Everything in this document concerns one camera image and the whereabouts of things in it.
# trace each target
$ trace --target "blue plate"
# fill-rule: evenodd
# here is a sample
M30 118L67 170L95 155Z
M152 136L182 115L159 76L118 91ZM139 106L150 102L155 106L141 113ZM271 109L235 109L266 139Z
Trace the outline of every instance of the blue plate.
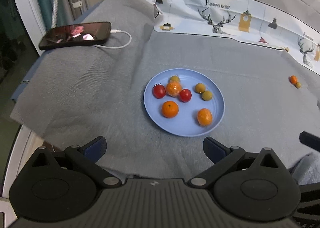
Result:
M166 87L170 77L174 75L180 78L183 89L187 88L191 91L192 98L189 102L181 102L179 98L169 95L162 99L153 96L152 88L154 85L161 83ZM212 92L213 98L210 101L204 101L201 94L195 92L197 83L203 83L206 90ZM143 100L149 116L159 127L167 132L184 137L196 137L211 132L221 122L225 110L224 99L217 85L205 75L183 68L169 69L154 76L146 86ZM179 113L176 117L165 118L161 114L162 104L166 101L174 101L178 104ZM198 111L202 108L209 109L213 116L212 123L206 127L200 126L196 118Z

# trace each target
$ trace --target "metal screw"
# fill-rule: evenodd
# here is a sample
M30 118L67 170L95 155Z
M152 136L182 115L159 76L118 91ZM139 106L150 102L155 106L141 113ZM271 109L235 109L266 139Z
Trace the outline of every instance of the metal screw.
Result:
M117 179L116 177L114 176L110 176L110 177L106 177L103 182L106 184L106 185L116 185L119 183L119 179Z
M191 179L191 184L196 186L203 186L207 183L207 181L202 177L195 177Z

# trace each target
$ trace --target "plate rim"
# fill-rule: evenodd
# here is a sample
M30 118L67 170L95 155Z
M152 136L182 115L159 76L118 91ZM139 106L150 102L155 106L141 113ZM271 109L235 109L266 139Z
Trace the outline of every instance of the plate rim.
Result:
M160 74L162 74L162 73L164 73L164 72L171 71L171 70L177 70L177 69L193 71L193 72L196 72L196 73L198 73L198 74L200 74L200 75L203 75L204 77L206 77L207 79L209 79L209 80L218 88L218 90L219 90L219 92L220 92L220 94L221 94L221 97L222 97L222 100L223 100L223 112L222 112L222 117L221 117L221 119L219 120L219 122L216 124L215 127L213 127L212 129L210 129L210 130L208 130L208 131L206 131L206 132L204 132L204 133L202 133L202 134L197 134L197 135L180 135L180 134L177 134L177 133L173 133L173 132L171 132L171 131L168 131L167 129L161 127L161 126L153 119L153 117L150 115L150 113L149 113L149 111L148 111L148 109L147 109L147 107L146 107L146 91L147 91L147 88L148 88L150 82L151 82L156 76L158 76L158 75L160 75ZM212 81L212 80L211 80L209 77L207 77L206 75L204 75L204 74L202 74L202 73L200 73L200 72L198 72L198 71L195 71L195 70L192 70L192 69L188 69L188 68L171 68L171 69L167 69L167 70L164 70L164 71L156 74L153 78L150 79L150 81L148 82L148 84L146 85L146 87L145 87L145 89L144 89L144 92L143 92L143 104L144 104L144 108L146 109L149 117L151 118L151 120L153 120L153 122L154 122L156 125L158 125L161 129L165 130L166 132L171 133L171 134L173 134L173 135L180 136L180 137L198 137L198 136L202 136L202 135L205 135L205 134L213 131L213 130L214 130L215 128L217 128L217 126L221 123L221 121L222 121L222 119L223 119L223 117L224 117L224 114L225 114L225 110L226 110L226 103L225 103L223 94L222 94L220 88L216 85L216 83L215 83L214 81Z

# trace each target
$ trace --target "deer antlers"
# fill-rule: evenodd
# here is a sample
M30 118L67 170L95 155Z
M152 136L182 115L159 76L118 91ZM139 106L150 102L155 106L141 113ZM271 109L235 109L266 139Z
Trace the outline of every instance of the deer antlers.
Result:
M232 22L232 21L234 20L234 18L236 17L236 15L235 15L235 16L231 19L231 14L227 11L227 13L228 13L228 15L229 15L228 19L225 20L225 18L224 18L224 16L223 16L223 20L222 20L222 21L219 21L218 24L215 25L215 24L213 24L212 19L210 18L210 15L211 15L211 14L209 13L208 16L206 16L206 15L204 14L204 12L205 12L208 8L209 8L209 7L207 7L206 9L204 9L202 12L200 12L200 11L199 11L199 8L198 8L198 12L199 12L201 18L202 18L202 19L205 19L205 20L208 22L208 24L209 24L209 25L212 25L212 26L218 26L218 27L220 27L220 26L222 26L223 24Z
M303 55L306 55L308 52L313 52L313 50L315 49L312 45L312 48L308 48L307 50L303 51L303 43L301 43L301 41L303 40L304 38L301 38L299 39L298 37L298 45L300 47L300 52L303 54Z

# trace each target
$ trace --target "deer illustration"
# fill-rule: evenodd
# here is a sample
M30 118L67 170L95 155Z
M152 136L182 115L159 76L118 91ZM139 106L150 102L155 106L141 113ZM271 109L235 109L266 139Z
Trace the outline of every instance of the deer illustration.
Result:
M312 45L311 48L308 48L307 50L303 50L303 44L304 44L304 43L301 43L301 41L302 41L303 39L305 39L305 38L299 39L299 37L298 37L298 45L299 45L299 47L300 47L300 53L303 54L303 59L302 59L302 61L303 61L303 63L306 64L307 66L313 68L313 64L307 60L307 53L313 52L314 47L313 47L313 45Z
M222 30L220 29L220 27L223 27L223 25L226 24L226 23L232 22L233 19L234 19L236 16L234 16L234 17L231 19L231 14L227 11L227 13L228 13L228 15L229 15L229 17L228 17L227 20L225 20L225 18L224 18L224 16L223 16L223 20L222 20L222 21L219 21L218 24L213 24L213 21L212 21L212 19L210 18L211 13L209 13L208 16L206 16L206 15L204 14L204 12L205 12L208 8L209 8L209 7L207 7L206 9L204 9L202 12L200 12L199 9L198 9L198 12L199 12L201 18L202 18L202 19L205 19L205 20L208 22L209 25L212 25L212 32L213 32L213 33L228 34L228 33L225 33L224 31L222 31Z

